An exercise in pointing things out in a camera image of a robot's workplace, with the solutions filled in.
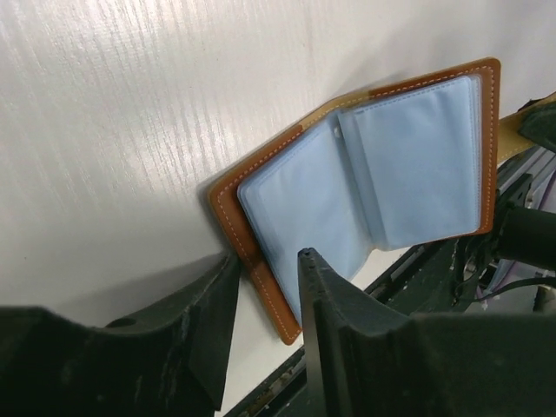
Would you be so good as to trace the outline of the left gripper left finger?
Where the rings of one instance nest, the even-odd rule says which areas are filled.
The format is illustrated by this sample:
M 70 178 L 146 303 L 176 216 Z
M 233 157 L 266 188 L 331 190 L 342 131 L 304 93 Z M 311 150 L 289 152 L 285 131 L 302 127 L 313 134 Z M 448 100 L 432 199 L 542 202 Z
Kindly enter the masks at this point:
M 222 407 L 241 264 L 223 256 L 150 306 L 87 327 L 1 309 L 4 416 L 212 416 Z

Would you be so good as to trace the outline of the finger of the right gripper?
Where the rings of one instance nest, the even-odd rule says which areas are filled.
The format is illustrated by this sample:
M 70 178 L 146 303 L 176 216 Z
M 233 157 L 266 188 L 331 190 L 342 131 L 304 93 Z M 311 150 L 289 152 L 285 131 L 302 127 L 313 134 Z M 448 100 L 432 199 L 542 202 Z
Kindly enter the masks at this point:
M 535 144 L 555 151 L 555 93 L 529 100 L 520 108 L 519 134 Z

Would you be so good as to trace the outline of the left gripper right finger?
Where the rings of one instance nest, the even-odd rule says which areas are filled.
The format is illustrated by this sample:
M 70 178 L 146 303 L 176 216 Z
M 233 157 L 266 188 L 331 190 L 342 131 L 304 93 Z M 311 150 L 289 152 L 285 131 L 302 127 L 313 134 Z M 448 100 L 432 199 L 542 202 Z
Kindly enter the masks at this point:
M 400 314 L 298 254 L 315 416 L 552 416 L 552 314 Z

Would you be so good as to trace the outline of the brown leather card holder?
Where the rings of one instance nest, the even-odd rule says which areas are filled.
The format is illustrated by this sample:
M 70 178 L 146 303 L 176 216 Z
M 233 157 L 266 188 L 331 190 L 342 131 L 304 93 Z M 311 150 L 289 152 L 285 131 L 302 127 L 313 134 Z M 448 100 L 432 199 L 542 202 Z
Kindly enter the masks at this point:
M 338 96 L 226 171 L 208 191 L 281 341 L 301 334 L 297 254 L 343 277 L 374 250 L 484 235 L 496 170 L 528 149 L 500 118 L 499 60 L 485 57 Z

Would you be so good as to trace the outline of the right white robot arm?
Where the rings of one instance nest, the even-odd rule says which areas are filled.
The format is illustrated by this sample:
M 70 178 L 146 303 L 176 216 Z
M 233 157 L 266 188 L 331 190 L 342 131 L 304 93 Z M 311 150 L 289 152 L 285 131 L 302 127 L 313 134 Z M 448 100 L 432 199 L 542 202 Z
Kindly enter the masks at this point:
M 502 120 L 499 132 L 553 154 L 555 95 L 529 101 Z M 554 159 L 535 175 L 522 173 L 504 190 L 496 203 L 493 232 L 478 246 L 479 257 L 468 258 L 463 272 L 470 277 L 453 291 L 455 304 L 483 303 L 518 288 L 555 287 L 555 214 L 529 199 L 546 178 L 549 194 L 555 184 Z

